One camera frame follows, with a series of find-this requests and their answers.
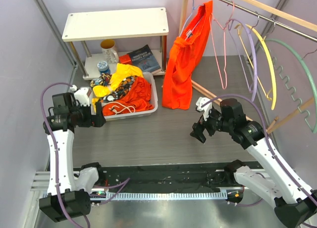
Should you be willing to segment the yellow shorts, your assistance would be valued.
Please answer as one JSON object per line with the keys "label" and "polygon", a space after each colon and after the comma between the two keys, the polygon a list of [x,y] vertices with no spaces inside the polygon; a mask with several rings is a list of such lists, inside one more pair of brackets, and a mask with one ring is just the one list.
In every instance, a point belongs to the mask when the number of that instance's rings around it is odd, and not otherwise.
{"label": "yellow shorts", "polygon": [[140,68],[128,64],[117,63],[116,72],[111,74],[111,80],[107,86],[95,86],[92,88],[95,96],[101,99],[115,91],[119,84],[129,76],[143,77],[143,72]]}

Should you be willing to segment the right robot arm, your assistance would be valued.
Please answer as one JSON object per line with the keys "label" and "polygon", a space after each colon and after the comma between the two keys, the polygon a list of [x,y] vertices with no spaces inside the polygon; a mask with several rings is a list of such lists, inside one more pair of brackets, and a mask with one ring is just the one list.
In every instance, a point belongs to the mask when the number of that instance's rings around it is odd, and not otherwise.
{"label": "right robot arm", "polygon": [[264,127],[247,119],[242,105],[235,98],[220,102],[220,110],[212,100],[200,97],[196,110],[202,115],[194,123],[190,135],[202,143],[215,132],[228,133],[234,142],[251,154],[269,175],[270,180],[256,174],[245,163],[235,160],[225,167],[224,181],[249,188],[274,210],[275,215],[288,228],[305,225],[317,213],[317,192],[304,182],[274,147]]}

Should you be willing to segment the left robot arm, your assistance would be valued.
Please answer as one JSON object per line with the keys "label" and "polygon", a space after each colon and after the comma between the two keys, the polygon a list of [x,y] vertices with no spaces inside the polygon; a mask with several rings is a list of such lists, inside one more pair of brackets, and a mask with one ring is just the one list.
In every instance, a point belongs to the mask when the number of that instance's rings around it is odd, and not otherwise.
{"label": "left robot arm", "polygon": [[92,113],[91,90],[52,96],[43,127],[50,146],[50,182],[47,196],[40,199],[40,210],[55,223],[89,214],[92,188],[105,184],[106,177],[98,162],[83,165],[76,177],[73,170],[73,140],[76,127],[102,127],[106,120],[102,106]]}

